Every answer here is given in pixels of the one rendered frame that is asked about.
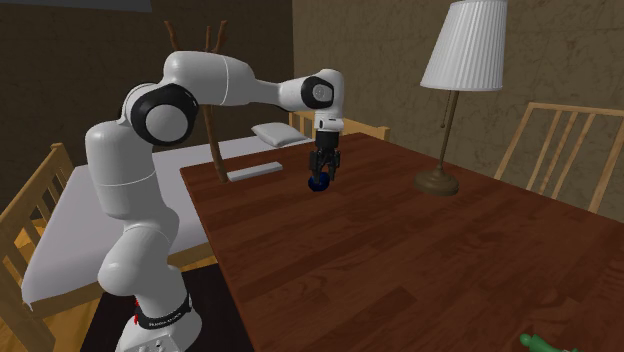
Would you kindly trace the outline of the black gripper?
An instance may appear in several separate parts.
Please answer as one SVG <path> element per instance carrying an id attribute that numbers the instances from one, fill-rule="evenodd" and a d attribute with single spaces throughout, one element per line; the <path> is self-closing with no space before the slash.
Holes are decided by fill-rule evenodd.
<path id="1" fill-rule="evenodd" d="M 327 162 L 328 175 L 331 181 L 335 180 L 335 174 L 340 167 L 341 161 L 341 152 L 338 150 L 339 137 L 339 132 L 316 132 L 316 151 L 311 151 L 309 155 L 309 169 L 311 172 L 320 173 L 323 167 L 323 156 L 330 156 Z"/>

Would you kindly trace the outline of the dark blue ball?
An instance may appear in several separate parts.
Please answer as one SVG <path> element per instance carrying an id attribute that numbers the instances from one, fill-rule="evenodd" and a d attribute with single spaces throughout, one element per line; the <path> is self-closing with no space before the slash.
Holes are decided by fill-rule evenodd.
<path id="1" fill-rule="evenodd" d="M 330 185 L 331 179 L 327 172 L 321 172 L 317 177 L 311 176 L 308 179 L 308 187 L 313 192 L 322 192 Z"/>

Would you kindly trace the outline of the grey flat slab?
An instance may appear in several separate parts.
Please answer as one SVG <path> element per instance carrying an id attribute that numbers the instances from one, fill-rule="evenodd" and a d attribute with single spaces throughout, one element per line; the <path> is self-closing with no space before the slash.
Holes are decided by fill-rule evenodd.
<path id="1" fill-rule="evenodd" d="M 234 171 L 229 171 L 226 173 L 228 179 L 231 182 L 237 182 L 277 171 L 281 171 L 283 166 L 277 162 L 264 163 L 260 165 L 255 165 L 243 169 L 238 169 Z"/>

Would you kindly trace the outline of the brown wooden coat stand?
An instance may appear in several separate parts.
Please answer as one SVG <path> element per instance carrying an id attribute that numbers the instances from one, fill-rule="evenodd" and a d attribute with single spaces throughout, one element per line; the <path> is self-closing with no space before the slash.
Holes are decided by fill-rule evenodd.
<path id="1" fill-rule="evenodd" d="M 167 28 L 167 31 L 169 34 L 169 40 L 170 40 L 173 50 L 174 51 L 180 50 L 179 41 L 178 41 L 177 34 L 176 34 L 173 24 L 170 21 L 165 20 L 164 25 Z M 219 31 L 217 34 L 217 41 L 214 46 L 211 45 L 212 27 L 210 25 L 206 27 L 205 47 L 204 47 L 205 52 L 218 54 L 222 51 L 222 47 L 227 42 L 227 34 L 226 34 L 227 26 L 228 26 L 227 20 L 222 20 L 220 22 Z M 201 111 L 204 117 L 207 135 L 209 138 L 210 151 L 211 151 L 211 155 L 213 158 L 215 171 L 217 173 L 217 176 L 220 182 L 227 183 L 228 182 L 227 171 L 226 171 L 224 161 L 221 155 L 218 139 L 215 137 L 215 134 L 214 134 L 213 106 L 202 105 Z"/>

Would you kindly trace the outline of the brown wooden table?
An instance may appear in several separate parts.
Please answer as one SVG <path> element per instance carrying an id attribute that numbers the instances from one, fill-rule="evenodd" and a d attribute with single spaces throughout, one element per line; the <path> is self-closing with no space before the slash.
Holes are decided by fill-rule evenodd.
<path id="1" fill-rule="evenodd" d="M 282 170 L 181 174 L 256 352 L 624 352 L 624 224 L 453 167 L 458 194 L 413 185 L 429 156 L 363 134 L 308 188 L 308 145 L 232 158 Z"/>

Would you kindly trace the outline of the dark robot stand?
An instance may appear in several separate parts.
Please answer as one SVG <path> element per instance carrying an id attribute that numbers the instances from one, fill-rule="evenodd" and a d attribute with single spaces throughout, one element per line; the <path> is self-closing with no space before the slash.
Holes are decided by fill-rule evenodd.
<path id="1" fill-rule="evenodd" d="M 217 264 L 182 274 L 192 305 L 202 318 L 196 341 L 186 352 L 254 352 Z M 103 293 L 80 352 L 114 352 L 135 299 Z"/>

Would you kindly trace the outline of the white shade table lamp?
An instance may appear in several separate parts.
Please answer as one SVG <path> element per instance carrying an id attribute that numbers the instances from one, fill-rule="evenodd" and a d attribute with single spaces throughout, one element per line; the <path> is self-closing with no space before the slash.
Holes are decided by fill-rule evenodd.
<path id="1" fill-rule="evenodd" d="M 414 186 L 425 193 L 453 196 L 458 180 L 443 162 L 461 92 L 503 88 L 508 0 L 459 0 L 450 5 L 420 85 L 449 93 L 441 127 L 445 130 L 436 167 L 418 173 Z"/>

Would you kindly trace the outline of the light wooden chair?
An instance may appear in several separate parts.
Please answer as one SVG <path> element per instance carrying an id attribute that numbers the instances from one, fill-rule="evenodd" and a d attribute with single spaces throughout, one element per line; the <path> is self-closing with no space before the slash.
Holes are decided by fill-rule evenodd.
<path id="1" fill-rule="evenodd" d="M 548 131 L 546 133 L 546 137 L 542 143 L 540 152 L 533 166 L 532 173 L 525 186 L 525 189 L 528 191 L 532 191 L 534 186 L 536 185 L 537 177 L 539 176 L 539 172 L 543 165 L 546 154 L 550 148 L 550 145 L 553 142 L 553 137 L 555 135 L 556 130 L 559 127 L 559 123 L 562 119 L 562 116 L 565 113 L 569 114 L 567 122 L 563 129 L 563 132 L 561 134 L 561 137 L 559 138 L 557 142 L 557 147 L 554 150 L 554 153 L 550 159 L 548 167 L 543 175 L 542 180 L 539 183 L 539 187 L 537 188 L 537 193 L 539 195 L 544 194 L 550 182 L 551 176 L 553 175 L 555 167 L 557 166 L 557 163 L 561 157 L 561 153 L 564 147 L 566 146 L 569 136 L 578 120 L 578 117 L 583 114 L 586 115 L 586 119 L 579 132 L 579 135 L 577 136 L 573 144 L 572 150 L 567 156 L 564 166 L 557 178 L 556 184 L 550 195 L 551 199 L 558 198 L 558 195 L 566 181 L 567 175 L 574 161 L 576 160 L 576 157 L 581 147 L 583 146 L 583 143 L 587 135 L 590 132 L 590 129 L 593 125 L 594 120 L 598 116 L 614 117 L 614 118 L 620 119 L 620 123 L 615 133 L 613 143 L 610 147 L 605 163 L 601 169 L 600 177 L 598 178 L 596 186 L 593 189 L 592 197 L 587 207 L 587 210 L 589 212 L 597 214 L 602 204 L 602 200 L 605 196 L 608 185 L 610 183 L 610 180 L 614 172 L 615 166 L 617 164 L 617 161 L 619 159 L 620 153 L 622 149 L 624 148 L 624 110 L 585 107 L 585 106 L 571 106 L 571 105 L 562 105 L 562 104 L 553 104 L 553 103 L 529 102 L 511 138 L 511 141 L 505 153 L 503 154 L 503 157 L 499 163 L 499 166 L 494 174 L 494 178 L 496 180 L 502 179 L 502 176 L 504 175 L 504 172 L 506 171 L 507 165 L 509 161 L 511 160 L 511 157 L 513 156 L 516 146 L 518 145 L 518 142 L 520 141 L 520 138 L 522 137 L 523 132 L 525 128 L 527 127 L 528 122 L 533 112 L 536 110 L 553 111 L 554 115 L 552 116 L 552 120 L 549 125 Z"/>

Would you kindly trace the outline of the wooden bed with white sheet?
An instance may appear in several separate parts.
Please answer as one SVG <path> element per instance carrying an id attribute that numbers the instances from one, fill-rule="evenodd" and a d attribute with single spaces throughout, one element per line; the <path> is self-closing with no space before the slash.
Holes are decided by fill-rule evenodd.
<path id="1" fill-rule="evenodd" d="M 105 215 L 87 166 L 63 171 L 63 146 L 50 155 L 0 215 L 0 230 L 20 251 L 10 271 L 21 307 L 32 322 L 93 300 L 101 263 L 120 237 L 122 225 Z M 184 267 L 208 258 L 212 249 L 194 210 L 180 170 L 212 161 L 207 144 L 157 152 L 155 170 L 165 203 L 180 218 L 171 264 Z"/>

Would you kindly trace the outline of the green toy figure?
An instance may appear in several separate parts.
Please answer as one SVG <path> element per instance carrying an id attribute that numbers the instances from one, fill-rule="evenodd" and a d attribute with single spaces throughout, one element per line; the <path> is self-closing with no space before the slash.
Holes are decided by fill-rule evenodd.
<path id="1" fill-rule="evenodd" d="M 577 348 L 567 350 L 553 347 L 537 334 L 529 335 L 523 333 L 519 336 L 519 341 L 529 352 L 583 352 Z"/>

